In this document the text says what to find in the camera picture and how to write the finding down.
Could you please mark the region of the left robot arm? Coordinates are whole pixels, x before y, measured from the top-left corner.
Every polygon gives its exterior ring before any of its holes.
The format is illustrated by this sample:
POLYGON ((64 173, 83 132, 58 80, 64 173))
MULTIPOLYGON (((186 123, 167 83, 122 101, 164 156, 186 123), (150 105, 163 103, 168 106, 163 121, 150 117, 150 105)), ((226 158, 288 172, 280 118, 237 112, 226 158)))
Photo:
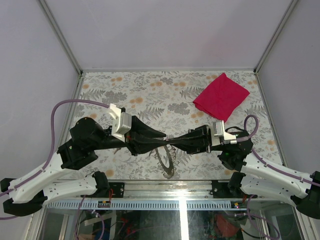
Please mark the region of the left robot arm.
POLYGON ((113 122, 102 128, 94 119, 83 117, 70 129, 71 138, 33 171, 20 178, 4 178, 0 190, 8 195, 3 202, 6 214, 24 217, 51 202, 76 197, 109 198, 111 189, 104 172, 66 182, 58 180, 73 174, 98 159, 97 150, 126 148, 133 156, 166 145, 165 133, 157 131, 111 104, 107 113, 113 122))

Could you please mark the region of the metal ring key organizer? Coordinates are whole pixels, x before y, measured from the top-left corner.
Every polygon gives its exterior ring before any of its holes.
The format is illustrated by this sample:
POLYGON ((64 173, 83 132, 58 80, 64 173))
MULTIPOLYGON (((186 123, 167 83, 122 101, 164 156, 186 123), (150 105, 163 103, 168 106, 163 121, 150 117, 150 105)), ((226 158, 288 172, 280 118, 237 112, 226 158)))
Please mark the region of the metal ring key organizer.
POLYGON ((174 177, 176 167, 176 148, 172 145, 165 145, 154 150, 148 154, 149 157, 154 157, 160 169, 162 170, 162 175, 165 179, 170 180, 174 177))

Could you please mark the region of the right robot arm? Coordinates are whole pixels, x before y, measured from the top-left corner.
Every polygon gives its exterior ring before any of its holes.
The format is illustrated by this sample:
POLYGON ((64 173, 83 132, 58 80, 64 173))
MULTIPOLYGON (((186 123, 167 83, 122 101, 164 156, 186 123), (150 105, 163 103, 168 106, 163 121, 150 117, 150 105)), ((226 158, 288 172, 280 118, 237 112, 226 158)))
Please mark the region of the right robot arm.
POLYGON ((231 132, 223 122, 191 129, 187 134, 171 138, 170 145, 187 154, 219 151, 222 165, 234 173, 228 183, 233 197, 255 195, 284 202, 300 213, 320 218, 320 173, 301 172, 262 159, 253 149, 247 131, 236 128, 231 132))

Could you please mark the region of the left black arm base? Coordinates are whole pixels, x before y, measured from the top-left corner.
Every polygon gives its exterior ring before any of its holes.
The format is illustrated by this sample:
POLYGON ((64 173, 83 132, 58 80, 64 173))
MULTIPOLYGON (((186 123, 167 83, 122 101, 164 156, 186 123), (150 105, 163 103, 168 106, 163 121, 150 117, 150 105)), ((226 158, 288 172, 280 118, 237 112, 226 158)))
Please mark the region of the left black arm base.
POLYGON ((124 182, 109 182, 104 172, 97 171, 92 177, 95 180, 96 192, 92 198, 123 198, 125 192, 124 182))

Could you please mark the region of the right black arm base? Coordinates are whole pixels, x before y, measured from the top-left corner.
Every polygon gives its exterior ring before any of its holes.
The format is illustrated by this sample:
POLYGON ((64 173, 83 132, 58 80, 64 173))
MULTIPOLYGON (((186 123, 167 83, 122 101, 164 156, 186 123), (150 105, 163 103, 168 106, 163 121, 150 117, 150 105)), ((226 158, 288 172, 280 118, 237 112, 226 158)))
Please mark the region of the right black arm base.
POLYGON ((228 181, 212 180, 209 194, 214 199, 243 198, 246 194, 241 190, 241 181, 246 175, 234 172, 228 181))

